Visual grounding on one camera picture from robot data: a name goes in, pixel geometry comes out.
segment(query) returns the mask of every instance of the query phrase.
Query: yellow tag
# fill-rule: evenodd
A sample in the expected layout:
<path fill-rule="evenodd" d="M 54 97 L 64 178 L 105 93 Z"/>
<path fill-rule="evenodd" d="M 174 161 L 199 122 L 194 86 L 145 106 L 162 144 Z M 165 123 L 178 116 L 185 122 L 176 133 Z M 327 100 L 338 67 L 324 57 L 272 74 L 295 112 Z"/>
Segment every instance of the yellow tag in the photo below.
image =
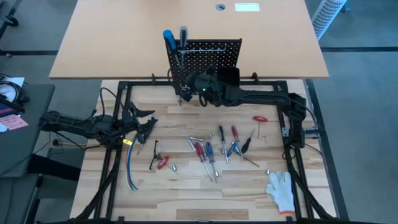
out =
<path fill-rule="evenodd" d="M 127 140 L 127 139 L 123 139 L 123 143 L 124 143 L 124 144 L 128 144 L 129 146 L 132 145 L 132 141 Z"/>

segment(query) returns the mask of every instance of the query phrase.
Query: pegboard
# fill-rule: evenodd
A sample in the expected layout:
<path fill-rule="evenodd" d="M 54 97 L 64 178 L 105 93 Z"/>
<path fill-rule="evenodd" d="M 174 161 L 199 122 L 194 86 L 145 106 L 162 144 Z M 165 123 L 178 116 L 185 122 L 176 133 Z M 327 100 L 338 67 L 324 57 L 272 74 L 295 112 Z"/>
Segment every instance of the pegboard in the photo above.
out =
<path fill-rule="evenodd" d="M 177 49 L 180 48 L 180 41 L 176 40 Z M 210 66 L 216 68 L 216 76 L 220 67 L 236 67 L 239 52 L 241 50 L 242 39 L 239 40 L 187 40 L 184 54 L 183 68 L 177 64 L 175 55 L 167 50 L 173 87 L 175 94 L 179 95 L 182 87 L 185 86 L 185 77 L 195 71 L 204 73 Z M 189 52 L 189 50 L 203 50 L 200 52 Z M 178 61 L 182 62 L 182 55 L 178 54 Z"/>

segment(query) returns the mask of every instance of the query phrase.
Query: white glove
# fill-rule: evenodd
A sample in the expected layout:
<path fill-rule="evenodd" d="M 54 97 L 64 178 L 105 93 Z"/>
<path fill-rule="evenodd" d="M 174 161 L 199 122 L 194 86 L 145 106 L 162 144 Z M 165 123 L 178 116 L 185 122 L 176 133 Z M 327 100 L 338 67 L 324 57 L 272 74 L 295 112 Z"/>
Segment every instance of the white glove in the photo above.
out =
<path fill-rule="evenodd" d="M 272 195 L 274 202 L 278 205 L 279 214 L 294 213 L 294 202 L 292 193 L 292 179 L 289 172 L 277 171 L 269 174 L 266 193 Z"/>

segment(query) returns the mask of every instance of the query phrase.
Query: wooden table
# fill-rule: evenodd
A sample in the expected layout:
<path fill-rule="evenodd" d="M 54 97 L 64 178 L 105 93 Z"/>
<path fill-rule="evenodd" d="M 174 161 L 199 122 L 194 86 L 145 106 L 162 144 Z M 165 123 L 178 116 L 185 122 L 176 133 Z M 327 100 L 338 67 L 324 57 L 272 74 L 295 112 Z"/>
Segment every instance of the wooden table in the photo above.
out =
<path fill-rule="evenodd" d="M 259 11 L 236 11 L 239 2 L 258 2 Z M 189 39 L 242 38 L 242 77 L 328 77 L 304 0 L 81 0 L 50 78 L 165 77 L 162 33 L 178 39 L 181 26 Z"/>
<path fill-rule="evenodd" d="M 306 96 L 301 80 L 287 82 L 290 92 Z M 114 92 L 117 85 L 117 80 L 103 81 L 102 84 Z M 268 86 L 243 88 L 271 90 Z M 271 196 L 264 192 L 269 182 L 265 170 L 269 169 L 271 172 L 287 170 L 286 162 L 282 158 L 284 150 L 275 106 L 241 105 L 215 108 L 209 105 L 204 108 L 199 105 L 197 99 L 178 106 L 178 97 L 175 96 L 171 86 L 134 86 L 131 100 L 140 110 L 156 110 L 154 116 L 159 121 L 142 152 L 138 156 L 135 152 L 132 155 L 132 178 L 139 188 L 138 191 L 131 192 L 126 185 L 127 146 L 123 149 L 113 220 L 118 216 L 125 216 L 126 220 L 135 221 L 285 220 L 285 215 L 279 215 L 277 205 Z M 112 114 L 113 96 L 104 92 L 104 103 L 106 113 Z M 232 141 L 230 127 L 233 124 L 237 126 L 242 141 L 245 141 L 251 131 L 257 129 L 257 122 L 253 121 L 252 117 L 259 115 L 268 118 L 269 122 L 261 124 L 259 139 L 255 131 L 246 156 L 261 168 L 249 162 L 241 162 L 241 158 L 237 155 L 232 155 L 231 162 L 227 165 L 220 153 L 221 143 L 216 130 L 218 125 L 224 126 L 227 142 Z M 304 126 L 313 126 L 309 114 Z M 214 134 L 211 143 L 215 149 L 215 167 L 220 173 L 218 184 L 209 181 L 203 165 L 187 143 L 189 136 L 208 138 L 210 133 Z M 128 138 L 131 139 L 133 134 L 130 133 Z M 156 171 L 148 169 L 155 139 L 161 143 L 164 155 L 170 156 L 170 163 L 177 165 L 178 174 L 167 168 Z M 319 149 L 316 140 L 308 139 L 307 143 Z M 139 144 L 135 145 L 134 150 L 137 151 L 139 147 Z M 78 215 L 97 191 L 104 154 L 103 148 L 87 150 L 71 217 Z M 309 147 L 302 149 L 302 155 L 309 189 L 326 211 L 335 215 L 321 155 Z M 302 213 L 305 214 L 303 197 L 301 191 L 299 192 Z M 102 216 L 106 209 L 107 198 L 104 197 Z"/>

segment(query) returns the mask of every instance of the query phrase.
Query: electrical wire bundle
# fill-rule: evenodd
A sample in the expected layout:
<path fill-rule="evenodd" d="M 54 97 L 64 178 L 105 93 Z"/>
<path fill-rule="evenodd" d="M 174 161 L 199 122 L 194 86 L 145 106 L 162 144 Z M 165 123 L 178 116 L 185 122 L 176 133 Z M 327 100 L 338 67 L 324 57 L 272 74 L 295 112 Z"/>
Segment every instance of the electrical wire bundle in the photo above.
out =
<path fill-rule="evenodd" d="M 129 147 L 129 150 L 127 151 L 127 159 L 126 159 L 126 183 L 130 190 L 134 190 L 134 189 L 138 190 L 138 188 L 134 185 L 134 182 L 132 181 L 131 173 L 130 173 L 131 153 L 132 153 L 132 150 L 134 148 L 134 144 L 136 143 L 136 141 L 137 141 L 137 136 L 135 135 L 132 140 L 132 144 Z"/>

